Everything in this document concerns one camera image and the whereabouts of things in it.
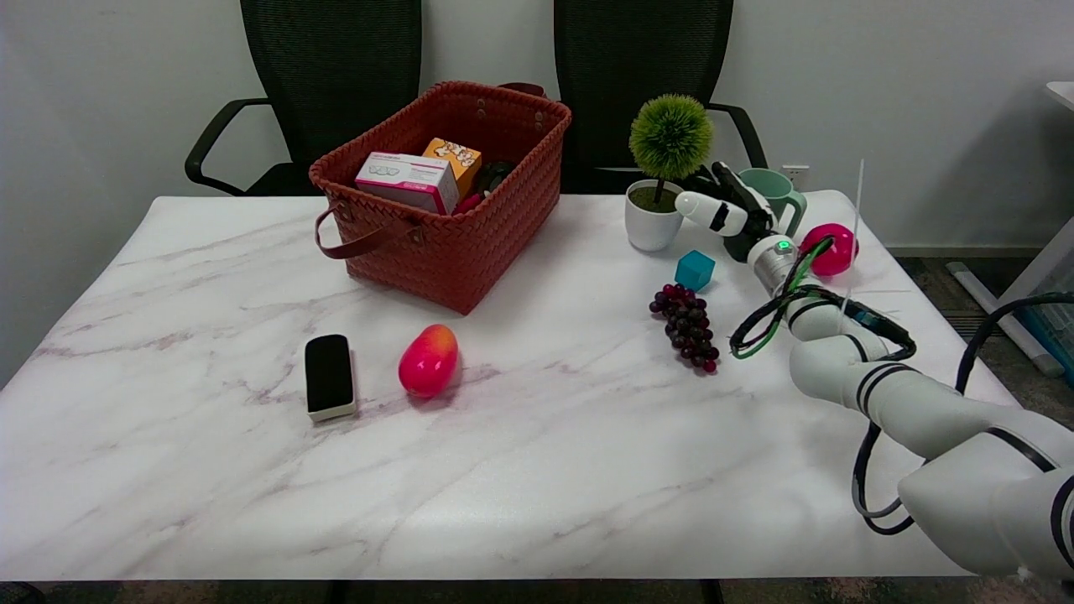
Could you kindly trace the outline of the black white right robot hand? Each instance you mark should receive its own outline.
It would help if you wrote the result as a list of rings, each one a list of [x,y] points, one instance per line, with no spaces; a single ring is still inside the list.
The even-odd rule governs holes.
[[[725,162],[699,169],[686,183],[701,190],[676,195],[674,208],[688,221],[722,238],[725,251],[737,263],[746,263],[754,245],[777,234],[777,218],[770,204]]]

